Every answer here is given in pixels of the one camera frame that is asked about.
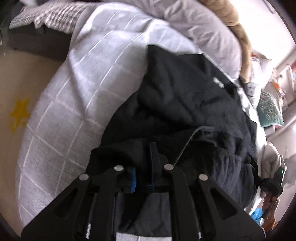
tan pillow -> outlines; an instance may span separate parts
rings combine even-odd
[[[242,48],[240,76],[243,83],[249,83],[252,71],[252,45],[244,28],[239,23],[236,9],[229,0],[200,0],[200,2],[211,9],[237,37]]]

green cushion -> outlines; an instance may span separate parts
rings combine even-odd
[[[274,97],[270,93],[266,91],[261,92],[257,111],[262,127],[268,127],[271,125],[284,125],[281,112],[276,105]]]

yellow star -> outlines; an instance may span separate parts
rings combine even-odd
[[[15,133],[20,124],[22,124],[22,127],[26,126],[27,120],[23,119],[30,117],[30,114],[27,110],[29,102],[30,98],[25,101],[17,100],[14,111],[9,115],[10,118],[14,118],[14,120],[11,120],[9,123],[12,134]]]

white fabric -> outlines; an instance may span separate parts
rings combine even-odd
[[[98,4],[82,13],[67,59],[42,93],[23,136],[16,185],[24,226],[85,171],[112,115],[138,89],[149,43],[178,54],[200,52],[168,22],[132,6]],[[258,124],[261,146],[265,136],[257,113],[242,88],[238,93],[243,110]]]
[[[260,60],[261,70],[263,73],[262,88],[264,88],[272,75],[274,65],[271,59],[264,59],[259,57],[259,60]]]
[[[275,172],[281,166],[281,155],[279,154],[276,147],[271,143],[267,142],[264,148],[262,157],[262,178],[273,178]]]

blue object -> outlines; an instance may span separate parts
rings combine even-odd
[[[263,210],[261,208],[256,208],[252,213],[251,218],[254,219],[258,224],[261,222],[261,218],[263,215]]]
[[[131,191],[135,192],[137,186],[136,168],[134,167],[131,171]]]

